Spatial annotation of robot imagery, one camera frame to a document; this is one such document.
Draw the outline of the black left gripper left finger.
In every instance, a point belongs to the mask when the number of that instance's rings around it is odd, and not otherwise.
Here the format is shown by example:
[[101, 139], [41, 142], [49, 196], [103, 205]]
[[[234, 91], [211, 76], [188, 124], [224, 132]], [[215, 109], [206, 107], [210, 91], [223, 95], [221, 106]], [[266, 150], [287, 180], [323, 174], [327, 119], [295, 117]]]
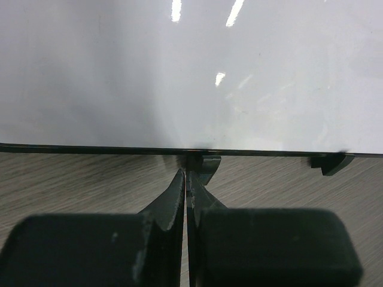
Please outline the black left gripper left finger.
[[179, 286], [185, 175], [136, 214], [39, 214], [1, 251], [2, 286]]

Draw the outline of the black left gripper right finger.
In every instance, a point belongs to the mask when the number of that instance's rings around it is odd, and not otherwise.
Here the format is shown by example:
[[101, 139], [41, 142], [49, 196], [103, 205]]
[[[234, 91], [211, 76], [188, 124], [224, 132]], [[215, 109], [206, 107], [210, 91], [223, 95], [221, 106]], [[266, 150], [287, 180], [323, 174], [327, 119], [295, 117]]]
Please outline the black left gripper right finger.
[[191, 286], [358, 286], [363, 267], [325, 209], [226, 207], [186, 174]]

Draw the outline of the white dry-erase board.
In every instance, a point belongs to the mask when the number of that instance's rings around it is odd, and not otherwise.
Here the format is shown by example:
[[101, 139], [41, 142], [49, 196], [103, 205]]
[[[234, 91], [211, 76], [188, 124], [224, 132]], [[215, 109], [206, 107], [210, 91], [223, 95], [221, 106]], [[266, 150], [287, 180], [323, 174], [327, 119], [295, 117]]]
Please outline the white dry-erase board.
[[382, 154], [381, 1], [2, 1], [1, 145]]

